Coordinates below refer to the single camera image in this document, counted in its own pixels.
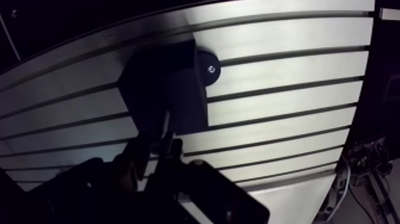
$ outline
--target metal rod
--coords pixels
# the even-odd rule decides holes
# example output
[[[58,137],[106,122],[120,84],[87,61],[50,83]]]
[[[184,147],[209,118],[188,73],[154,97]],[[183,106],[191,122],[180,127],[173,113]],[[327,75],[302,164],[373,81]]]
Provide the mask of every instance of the metal rod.
[[[385,187],[382,184],[382,181],[380,180],[378,174],[375,171],[372,171],[372,175],[375,178],[376,184],[378,184],[379,190],[382,193],[383,198],[387,198],[385,201],[386,208],[389,210],[390,214],[393,217],[393,220],[395,221],[396,224],[400,224],[400,219],[399,216],[397,215],[397,212],[392,204],[392,201],[390,200],[390,197],[388,193],[386,192]]]

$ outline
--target silver surface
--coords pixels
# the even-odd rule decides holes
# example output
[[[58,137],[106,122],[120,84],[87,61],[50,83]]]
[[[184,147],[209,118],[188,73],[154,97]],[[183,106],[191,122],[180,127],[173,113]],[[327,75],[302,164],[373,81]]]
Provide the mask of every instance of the silver surface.
[[[89,125],[59,129],[6,140],[15,153],[46,150],[73,145],[90,144],[132,138],[138,134],[130,117],[97,122]]]
[[[130,54],[137,47],[155,41],[179,41],[181,38],[188,38],[190,35],[184,34],[191,32],[194,32],[194,37],[201,46],[214,51],[221,60],[225,60],[224,64],[247,62],[224,67],[221,78],[207,88],[208,97],[362,76],[368,57],[366,51],[248,62],[255,58],[260,59],[260,55],[265,57],[263,59],[268,59],[271,54],[289,56],[288,51],[301,55],[300,52],[327,53],[325,48],[334,49],[334,52],[340,49],[360,49],[359,46],[370,43],[372,28],[372,18],[362,17],[365,16],[362,12],[372,11],[373,8],[373,0],[304,0],[301,3],[297,0],[230,1],[141,18],[93,33],[27,61],[0,76],[0,117],[66,95],[81,95],[79,98],[0,120],[2,127],[20,122],[12,128],[0,128],[0,136],[125,111],[126,108],[115,91],[92,95],[84,95],[82,92],[100,91],[104,85],[115,82]],[[209,105],[212,112],[210,120],[213,125],[226,124],[347,104],[358,100],[360,87],[361,82],[352,82],[220,101]],[[354,111],[355,108],[352,107],[212,130],[181,138],[186,153],[237,147],[347,126],[352,123]],[[347,133],[348,130],[339,130],[258,147],[204,154],[200,157],[204,157],[215,167],[235,166],[222,170],[224,175],[234,181],[293,172],[241,184],[253,186],[332,170],[335,164],[304,169],[334,163],[342,151],[340,147],[303,156],[291,156],[342,145]],[[0,154],[113,141],[130,138],[136,134],[134,123],[127,117],[10,139],[0,142]],[[125,144],[114,144],[4,157],[0,158],[0,165],[4,168],[23,169],[69,166],[92,157],[110,161],[124,146]],[[154,171],[156,163],[149,163],[146,174]],[[57,172],[58,169],[9,171],[14,179],[20,181],[46,180]],[[25,189],[33,186],[30,183],[20,185]],[[299,186],[296,189],[301,190],[274,193],[269,198],[260,196],[259,200],[265,199],[273,203],[268,205],[272,206],[274,211],[271,220],[302,223],[312,219],[329,188],[328,184],[319,182],[314,182],[313,186],[318,189],[314,190],[309,186],[306,191]],[[283,198],[274,198],[274,195],[283,195]],[[298,207],[297,200],[301,200],[302,205],[306,201],[307,208]],[[295,215],[296,212],[301,212],[299,219],[293,222],[291,217],[279,217],[283,215],[281,210],[287,209],[293,209]]]
[[[330,175],[293,185],[251,192],[250,195],[270,210],[270,224],[310,224],[334,178],[335,175]]]
[[[297,0],[246,0],[222,2],[145,17],[91,34],[29,60],[0,76],[0,91],[50,66],[60,67],[63,62],[77,57],[84,58],[85,56],[82,55],[90,52],[100,49],[107,52],[107,47],[123,41],[165,32],[173,28],[186,27],[188,24],[194,25],[228,18],[272,13],[373,10],[374,0],[306,0],[302,1],[301,4]]]
[[[57,151],[52,153],[21,155],[17,157],[0,158],[0,164],[5,169],[20,169],[32,167],[71,166],[85,162],[94,157],[103,161],[112,161],[122,153],[126,143],[90,147],[78,150]]]
[[[118,89],[61,101],[0,120],[0,137],[128,111]]]
[[[355,107],[272,122],[183,135],[183,151],[206,151],[350,125]]]
[[[193,160],[205,160],[214,167],[227,167],[235,166],[237,164],[273,160],[291,155],[310,153],[325,148],[337,147],[346,141],[348,132],[349,130],[345,129],[337,132],[330,132],[256,147],[187,156],[183,157],[183,161],[188,163]]]
[[[321,54],[238,64],[221,69],[207,96],[235,94],[299,83],[363,76],[368,52]]]
[[[369,45],[372,18],[305,18],[195,32],[220,60],[316,48]]]
[[[85,89],[116,82],[131,51],[127,48],[83,60],[1,92],[0,116]]]
[[[296,178],[303,178],[308,175],[314,175],[316,173],[335,172],[335,167],[336,167],[336,163],[331,164],[331,165],[321,166],[318,168],[307,169],[304,171],[298,171],[295,173],[273,176],[270,178],[257,179],[254,181],[239,182],[239,183],[237,183],[237,185],[242,188],[246,188],[246,187],[258,186],[258,185],[272,184],[272,183],[277,183],[277,182],[282,182],[282,181],[289,181],[289,180],[296,179]]]
[[[284,91],[208,104],[208,124],[222,125],[358,101],[362,81]]]
[[[379,17],[382,20],[400,21],[400,10],[391,8],[381,8]]]
[[[286,172],[293,172],[308,167],[319,166],[322,164],[333,163],[338,161],[342,148],[314,153],[300,157],[288,158],[284,160],[271,161],[268,163],[255,164],[250,166],[242,166],[237,168],[224,169],[220,172],[231,181],[242,181],[251,178],[261,178],[265,176],[278,175]],[[218,164],[210,161],[210,165],[218,168]],[[157,161],[150,161],[146,168],[146,175],[154,173]]]

